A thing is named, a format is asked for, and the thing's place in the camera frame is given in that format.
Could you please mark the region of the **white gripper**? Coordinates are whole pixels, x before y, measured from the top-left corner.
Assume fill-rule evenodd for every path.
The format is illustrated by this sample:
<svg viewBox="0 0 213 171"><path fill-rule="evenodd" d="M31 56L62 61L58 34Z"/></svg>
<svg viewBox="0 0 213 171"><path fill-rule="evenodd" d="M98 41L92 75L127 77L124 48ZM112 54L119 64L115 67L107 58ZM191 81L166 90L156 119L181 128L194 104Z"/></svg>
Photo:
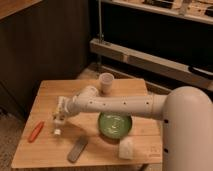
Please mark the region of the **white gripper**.
<svg viewBox="0 0 213 171"><path fill-rule="evenodd" d="M66 116L73 116L73 111L72 111L72 101L68 97L64 96L59 96L58 97L58 108L62 108L64 110L64 114ZM53 112L52 114L53 120L59 120L60 118L60 113L58 112Z"/></svg>

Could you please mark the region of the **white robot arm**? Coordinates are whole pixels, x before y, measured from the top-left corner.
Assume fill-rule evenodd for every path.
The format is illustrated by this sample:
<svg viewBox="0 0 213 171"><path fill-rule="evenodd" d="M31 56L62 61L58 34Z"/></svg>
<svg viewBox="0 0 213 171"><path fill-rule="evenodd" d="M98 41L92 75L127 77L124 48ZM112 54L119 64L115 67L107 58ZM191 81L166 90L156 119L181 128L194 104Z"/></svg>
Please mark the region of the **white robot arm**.
<svg viewBox="0 0 213 171"><path fill-rule="evenodd" d="M81 112L112 112L163 122L163 171L213 171L213 101L202 90L183 86L167 95L104 97L87 86L58 98L53 123Z"/></svg>

